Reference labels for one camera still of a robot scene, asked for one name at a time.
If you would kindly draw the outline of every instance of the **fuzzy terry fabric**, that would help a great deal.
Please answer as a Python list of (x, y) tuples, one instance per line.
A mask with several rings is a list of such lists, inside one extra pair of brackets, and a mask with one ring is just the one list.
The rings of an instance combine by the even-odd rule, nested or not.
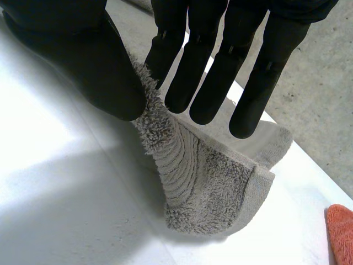
[[(145, 112), (132, 123), (156, 162), (168, 227), (194, 235), (228, 236), (239, 231), (266, 199), (274, 174), (169, 113), (148, 69), (132, 60), (147, 97)], [(280, 160), (289, 146), (274, 152), (273, 160)]]
[(353, 264), (353, 211), (334, 204), (327, 210), (327, 227), (338, 265)]

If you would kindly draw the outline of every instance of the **black finger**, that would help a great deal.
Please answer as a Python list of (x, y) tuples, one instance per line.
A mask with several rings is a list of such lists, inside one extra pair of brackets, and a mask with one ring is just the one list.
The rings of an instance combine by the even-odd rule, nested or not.
[(190, 108), (190, 117), (198, 124), (207, 124), (216, 116), (267, 11), (266, 7), (250, 9), (233, 3), (226, 12), (220, 50)]
[(189, 6), (190, 39), (165, 97), (173, 113), (189, 106), (215, 45), (227, 0), (192, 0)]
[(143, 113), (144, 89), (107, 13), (99, 27), (75, 35), (30, 31), (6, 12), (4, 18), (27, 48), (69, 78), (95, 107), (126, 121)]
[(22, 28), (74, 33), (97, 27), (107, 0), (0, 0), (0, 6)]
[(152, 0), (152, 7), (158, 34), (152, 40), (145, 63), (151, 70), (151, 77), (158, 81), (158, 89), (183, 45), (188, 1)]
[(270, 14), (264, 43), (229, 123), (237, 138), (253, 134), (292, 51), (303, 41), (310, 24)]

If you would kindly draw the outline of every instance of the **white surface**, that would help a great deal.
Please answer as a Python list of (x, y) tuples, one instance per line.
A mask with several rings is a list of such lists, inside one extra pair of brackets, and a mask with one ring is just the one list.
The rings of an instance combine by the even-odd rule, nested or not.
[(193, 238), (166, 228), (135, 129), (90, 106), (2, 20), (0, 95), (1, 265), (333, 264), (324, 211), (353, 201), (298, 145), (245, 229)]

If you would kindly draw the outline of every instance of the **gray floor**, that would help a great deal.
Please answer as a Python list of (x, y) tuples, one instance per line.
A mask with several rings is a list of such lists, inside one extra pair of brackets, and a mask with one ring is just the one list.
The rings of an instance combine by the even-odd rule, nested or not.
[[(236, 78), (242, 87), (260, 49), (265, 23)], [(287, 126), (300, 147), (353, 198), (352, 0), (340, 0), (326, 20), (311, 26), (266, 111)]]

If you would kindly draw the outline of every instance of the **orange cloth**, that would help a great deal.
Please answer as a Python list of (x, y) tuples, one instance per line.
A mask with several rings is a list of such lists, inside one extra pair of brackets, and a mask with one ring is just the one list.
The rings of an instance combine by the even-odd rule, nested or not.
[(353, 211), (334, 204), (327, 210), (327, 227), (338, 265), (353, 265)]

